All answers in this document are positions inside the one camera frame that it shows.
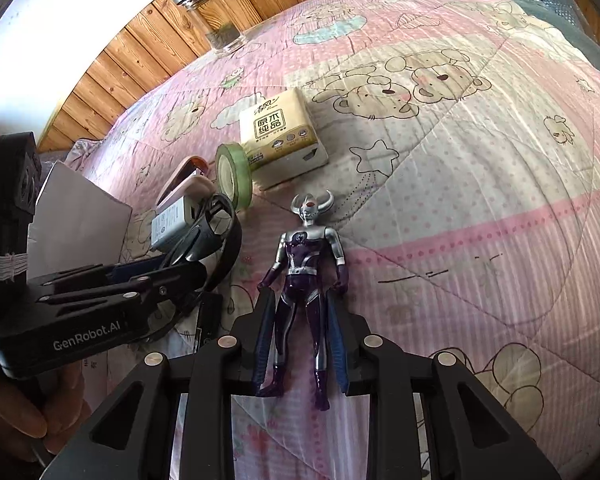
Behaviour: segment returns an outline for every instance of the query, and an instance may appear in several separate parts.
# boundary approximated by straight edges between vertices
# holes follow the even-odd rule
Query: white paper
[[[29,225],[27,279],[90,264],[115,264],[131,208],[56,162]]]

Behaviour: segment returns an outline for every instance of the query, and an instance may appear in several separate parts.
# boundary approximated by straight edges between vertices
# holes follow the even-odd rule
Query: figure's arm
[[[258,284],[258,290],[264,288],[265,286],[271,286],[273,282],[276,281],[276,278],[280,275],[286,268],[286,247],[285,247],[285,237],[286,234],[283,234],[280,237],[280,243],[278,244],[278,252],[276,253],[276,261],[273,263],[271,268],[267,271],[265,277]]]
[[[338,279],[333,284],[333,289],[339,294],[345,294],[349,288],[349,270],[344,261],[344,250],[340,243],[340,237],[338,236],[336,229],[331,227],[327,227],[324,230],[324,236],[327,238],[327,241],[331,246],[333,257],[336,259],[336,273]]]

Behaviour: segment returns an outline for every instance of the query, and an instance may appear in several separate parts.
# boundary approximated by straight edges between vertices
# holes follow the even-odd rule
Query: white wall
[[[0,19],[0,134],[40,138],[109,41],[152,0],[14,0]]]

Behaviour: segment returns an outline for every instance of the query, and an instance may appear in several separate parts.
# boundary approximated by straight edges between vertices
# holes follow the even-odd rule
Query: glass jar
[[[202,30],[216,54],[230,54],[246,44],[246,38],[241,31],[226,17],[226,10],[211,0],[173,0],[176,5],[183,6],[189,11],[194,24]],[[219,15],[218,6],[224,11]],[[213,22],[206,19],[214,16]]]

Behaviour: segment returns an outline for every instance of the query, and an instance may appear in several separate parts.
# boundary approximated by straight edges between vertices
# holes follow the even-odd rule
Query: figure's leg
[[[315,407],[329,409],[327,398],[327,310],[319,288],[306,299],[306,318],[314,339]]]
[[[273,380],[269,386],[259,391],[259,397],[281,397],[284,393],[283,380],[289,351],[289,331],[296,317],[296,307],[298,306],[296,296],[296,290],[285,282],[274,320],[276,351],[273,361]]]

